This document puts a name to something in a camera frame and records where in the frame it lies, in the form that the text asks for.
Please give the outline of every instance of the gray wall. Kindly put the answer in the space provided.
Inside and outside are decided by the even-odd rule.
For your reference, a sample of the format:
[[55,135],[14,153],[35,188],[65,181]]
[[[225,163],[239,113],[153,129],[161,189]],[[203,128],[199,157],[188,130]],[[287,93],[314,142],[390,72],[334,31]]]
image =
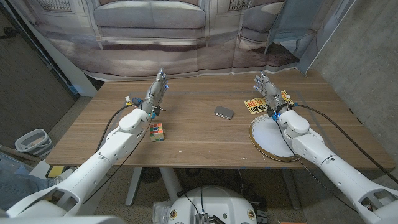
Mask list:
[[[4,0],[0,0],[8,9],[7,4],[5,4]],[[89,79],[85,76],[85,74],[78,68],[76,65],[71,63],[69,59],[67,59],[59,50],[57,50],[41,33],[39,33],[25,18],[22,13],[19,13],[22,19],[25,21],[27,26],[39,40],[39,42],[43,45],[46,51],[51,55],[57,65],[61,68],[63,73],[70,80],[72,85],[76,88],[77,92],[79,92],[80,96],[90,96],[93,97],[97,93],[97,90],[91,84]]]
[[[6,26],[0,12],[0,35]],[[0,62],[0,144],[14,149],[30,131],[49,132],[75,101],[21,35],[0,41]]]
[[398,1],[357,0],[311,69],[398,162]]

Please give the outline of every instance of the white paper plate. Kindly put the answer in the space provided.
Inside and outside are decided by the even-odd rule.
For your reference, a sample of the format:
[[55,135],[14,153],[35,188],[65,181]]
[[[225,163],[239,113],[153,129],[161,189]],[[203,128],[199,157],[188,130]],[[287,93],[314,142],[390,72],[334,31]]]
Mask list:
[[277,123],[268,115],[255,118],[249,128],[250,140],[264,155],[277,161],[295,161],[293,154],[284,141]]

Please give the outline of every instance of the yellow object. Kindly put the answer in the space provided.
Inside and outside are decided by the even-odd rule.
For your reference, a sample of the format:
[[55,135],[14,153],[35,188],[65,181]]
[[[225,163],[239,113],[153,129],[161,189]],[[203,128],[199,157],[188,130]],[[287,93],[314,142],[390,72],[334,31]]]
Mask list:
[[64,166],[53,166],[50,168],[50,172],[47,174],[47,177],[57,177],[62,174],[64,169]]
[[281,91],[281,94],[282,94],[282,98],[286,101],[286,103],[288,103],[288,104],[294,104],[294,103],[293,103],[293,100],[290,99],[290,95],[287,94],[286,90]]
[[260,112],[267,111],[267,103],[264,98],[255,98],[251,100],[246,100],[244,104],[247,106],[251,114],[256,114]]

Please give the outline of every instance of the concrete wall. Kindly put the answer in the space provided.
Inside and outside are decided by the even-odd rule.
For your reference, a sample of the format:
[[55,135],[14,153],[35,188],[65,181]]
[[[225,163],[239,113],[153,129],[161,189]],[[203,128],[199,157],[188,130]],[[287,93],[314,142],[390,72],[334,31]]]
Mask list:
[[398,162],[398,1],[357,0],[311,69]]
[[[357,0],[310,69],[321,73],[398,163],[398,1]],[[398,189],[381,172],[362,172],[378,184]],[[313,173],[349,203],[321,171]],[[398,169],[392,173],[398,177]],[[294,174],[308,224],[363,223],[305,170]]]
[[[4,0],[0,0],[5,7],[12,14],[11,10],[8,8]],[[23,18],[27,26],[31,29],[36,38],[40,41],[46,51],[54,59],[55,63],[61,68],[66,77],[70,80],[72,85],[79,92],[80,96],[90,96],[93,97],[97,93],[96,88],[91,84],[86,75],[76,67],[69,59],[67,59],[58,49],[56,49],[41,33],[39,33],[25,18],[25,16],[19,12],[19,15]]]

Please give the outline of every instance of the white robotic arm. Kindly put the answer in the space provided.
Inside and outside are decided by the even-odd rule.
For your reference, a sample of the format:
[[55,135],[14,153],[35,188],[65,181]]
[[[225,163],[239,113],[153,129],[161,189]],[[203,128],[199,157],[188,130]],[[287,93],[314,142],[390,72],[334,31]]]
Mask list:
[[259,91],[274,110],[274,120],[286,127],[283,137],[292,150],[319,167],[346,195],[366,223],[397,223],[398,191],[376,184],[325,146],[308,121],[291,110],[282,94],[261,72],[254,79]]
[[123,117],[106,137],[104,145],[63,182],[36,192],[7,211],[10,218],[67,217],[79,215],[80,207],[116,161],[130,155],[146,133],[146,127],[168,88],[166,75],[159,70],[148,89],[141,109]]

